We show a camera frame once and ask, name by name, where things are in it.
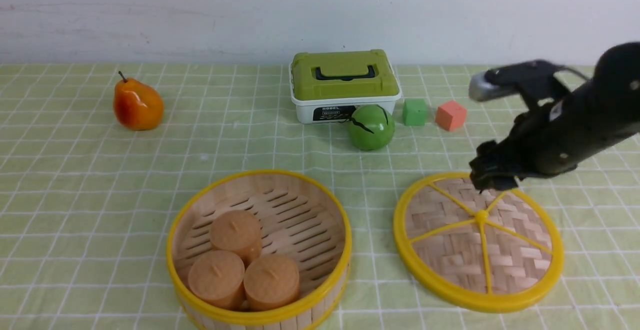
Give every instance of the black crack line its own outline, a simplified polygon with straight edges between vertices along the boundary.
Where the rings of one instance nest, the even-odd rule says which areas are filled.
[[[382,109],[382,114],[384,114],[384,119],[387,121],[386,124],[389,125],[389,118],[387,118],[387,111],[385,110],[385,108],[382,108],[379,104],[376,104],[377,107],[379,107],[380,109]]]
[[[371,134],[375,134],[374,132],[372,132],[369,128],[365,127],[364,124],[360,123],[359,121],[355,120],[355,119],[351,119],[352,123],[354,125],[359,126],[360,128],[363,128],[364,130],[366,130],[367,132],[370,132]]]

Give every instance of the yellow rim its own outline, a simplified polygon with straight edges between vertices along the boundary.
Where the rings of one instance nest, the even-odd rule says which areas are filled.
[[[315,185],[316,187],[321,189],[327,196],[329,196],[331,200],[333,200],[333,202],[335,202],[335,204],[337,205],[338,210],[340,211],[340,214],[343,218],[342,220],[344,221],[344,227],[345,227],[344,251],[342,253],[342,256],[340,256],[338,265],[335,267],[331,275],[329,275],[327,280],[324,283],[322,283],[322,285],[320,285],[317,289],[315,289],[315,291],[313,291],[308,296],[305,296],[304,298],[302,298],[301,300],[298,300],[295,303],[286,305],[286,307],[282,307],[276,310],[270,310],[267,312],[259,312],[259,313],[231,312],[229,310],[223,310],[223,309],[212,307],[211,305],[200,300],[199,298],[197,298],[197,296],[193,295],[190,291],[188,291],[188,289],[185,287],[185,285],[181,282],[180,278],[178,277],[178,272],[176,272],[176,268],[174,267],[174,258],[171,250],[171,246],[174,243],[174,235],[176,234],[175,233],[176,228],[178,227],[178,223],[180,223],[180,220],[183,218],[183,216],[185,215],[187,210],[192,206],[192,204],[194,204],[195,201],[197,201],[202,195],[204,195],[211,189],[217,186],[220,186],[221,184],[224,184],[225,182],[228,182],[233,179],[248,177],[251,175],[260,175],[260,174],[280,174],[280,175],[288,175],[290,177],[297,177],[299,179],[305,180],[306,182],[309,182]],[[174,287],[176,287],[176,291],[178,291],[178,293],[181,296],[183,296],[185,301],[191,307],[193,307],[196,311],[200,312],[204,316],[210,317],[212,319],[215,319],[217,321],[221,321],[224,323],[231,323],[231,324],[244,325],[244,326],[261,326],[264,324],[279,323],[286,319],[290,319],[291,317],[295,317],[299,314],[302,314],[307,310],[310,310],[315,305],[317,305],[322,300],[324,300],[324,298],[326,298],[326,296],[329,295],[329,292],[331,291],[331,289],[333,289],[333,287],[336,284],[338,284],[340,277],[345,272],[345,269],[349,264],[349,260],[351,257],[350,255],[352,254],[352,233],[351,232],[352,230],[349,223],[349,218],[342,204],[338,200],[338,198],[336,198],[336,196],[333,195],[329,191],[329,189],[327,189],[324,185],[320,184],[316,180],[306,177],[305,175],[302,175],[299,173],[293,173],[291,171],[284,171],[284,170],[267,169],[267,170],[245,171],[242,173],[230,175],[229,177],[223,178],[221,180],[218,180],[217,182],[214,182],[213,184],[210,184],[208,187],[201,190],[198,194],[192,197],[189,200],[189,202],[182,208],[182,210],[180,210],[180,213],[178,213],[178,216],[176,216],[176,219],[173,221],[173,225],[171,226],[171,230],[169,231],[169,237],[166,243],[167,268],[169,269],[169,275],[171,276],[171,280],[173,282]]]
[[[485,312],[485,313],[507,313],[507,312],[516,312],[519,310],[523,310],[525,308],[534,305],[538,301],[540,301],[544,296],[549,293],[549,291],[554,287],[554,285],[560,279],[560,275],[562,274],[563,266],[564,266],[564,250],[562,245],[562,238],[560,237],[560,233],[558,232],[556,226],[551,221],[551,218],[544,212],[542,207],[538,205],[532,198],[523,193],[520,189],[514,189],[510,191],[512,194],[521,198],[526,204],[530,205],[530,207],[535,211],[535,213],[540,216],[540,219],[546,226],[549,231],[549,235],[551,237],[551,247],[552,250],[548,250],[539,244],[531,241],[528,238],[522,237],[519,234],[515,234],[510,230],[503,228],[502,226],[496,225],[494,223],[490,223],[486,221],[486,218],[483,220],[480,219],[471,219],[470,221],[462,221],[460,223],[447,225],[442,228],[432,230],[427,234],[423,234],[414,239],[410,239],[407,236],[407,230],[405,228],[405,216],[407,213],[407,207],[411,199],[416,195],[420,189],[423,187],[430,186],[437,191],[442,192],[441,189],[434,185],[434,182],[443,179],[450,178],[468,178],[468,173],[443,173],[432,175],[430,177],[424,178],[415,182],[409,189],[404,192],[400,201],[398,202],[397,207],[395,208],[395,214],[393,215],[393,237],[395,238],[395,244],[398,248],[398,252],[400,253],[400,257],[402,261],[405,262],[411,273],[416,277],[416,279],[427,289],[435,293],[437,296],[442,299],[457,305],[458,307],[467,308],[469,310],[474,310],[477,312]],[[457,199],[453,197],[449,197],[451,200],[455,201],[462,209],[465,209],[467,212],[470,210],[463,204],[461,204]],[[487,209],[491,209],[496,202],[498,202],[499,198],[494,200],[494,202],[487,207]],[[551,256],[551,264],[549,266],[548,271],[544,275],[544,277],[537,282],[534,286],[530,287],[526,291],[520,292],[518,294],[505,294],[505,295],[496,295],[491,294],[489,291],[488,294],[479,294],[477,292],[468,291],[467,289],[463,289],[458,287],[446,280],[444,280],[440,275],[435,273],[431,268],[426,266],[424,262],[418,257],[416,252],[412,247],[412,242],[418,241],[420,239],[424,239],[430,235],[436,234],[438,232],[443,232],[445,230],[455,228],[457,226],[461,226],[467,223],[475,222],[475,221],[483,221],[487,225],[496,227],[500,230],[506,231],[509,234],[517,236],[525,241],[528,241],[530,244],[537,246],[542,251],[550,253]],[[484,253],[484,266],[485,270],[489,268],[489,262],[487,260],[487,242],[485,240],[484,234],[484,226],[480,226],[480,238],[482,239],[482,249]],[[485,271],[487,274],[487,284],[490,288],[490,278],[489,272]]]
[[[351,271],[352,271],[352,268],[349,267],[347,269],[346,280],[349,280],[349,275],[350,275]],[[304,330],[314,330],[318,326],[320,326],[322,323],[324,323],[327,319],[329,319],[329,316],[331,316],[331,314],[334,312],[336,307],[338,307],[338,304],[340,304],[340,299],[343,297],[343,294],[345,293],[345,290],[347,290],[348,283],[347,283],[346,280],[344,282],[344,285],[342,286],[342,289],[340,289],[340,293],[338,294],[338,298],[336,298],[336,300],[334,300],[333,304],[331,304],[331,307],[329,307],[329,309],[327,309],[327,312],[325,312],[320,317],[320,319],[315,321],[313,324],[311,324],[310,326],[307,326],[307,328],[305,328]],[[192,317],[192,315],[185,309],[185,306],[182,303],[180,304],[180,306],[182,307],[182,311],[186,314],[187,318],[193,323],[193,325],[196,328],[198,328],[198,330],[207,330],[206,328],[204,328],[204,326],[202,326],[200,323],[195,321],[194,317]]]

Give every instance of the orange cube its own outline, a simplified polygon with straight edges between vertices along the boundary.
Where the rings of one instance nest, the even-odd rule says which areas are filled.
[[[438,107],[436,123],[444,130],[451,132],[464,125],[464,121],[467,119],[466,112],[466,108],[456,101],[450,100]]]

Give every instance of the toy block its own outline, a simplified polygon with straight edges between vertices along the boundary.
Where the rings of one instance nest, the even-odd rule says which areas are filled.
[[[450,100],[440,107],[436,112],[436,123],[444,130],[451,132],[464,125],[467,119],[467,109],[454,100]]]
[[[408,127],[421,127],[427,121],[427,103],[423,99],[405,99],[402,121]]]

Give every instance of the black robotic arm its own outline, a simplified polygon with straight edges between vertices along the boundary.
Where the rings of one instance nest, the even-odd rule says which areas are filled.
[[[490,69],[471,77],[469,96],[487,102],[519,94],[528,108],[500,143],[476,149],[471,180],[479,191],[505,191],[526,178],[553,178],[640,131],[640,42],[613,46],[591,79],[569,91],[555,74],[573,71],[545,60]]]

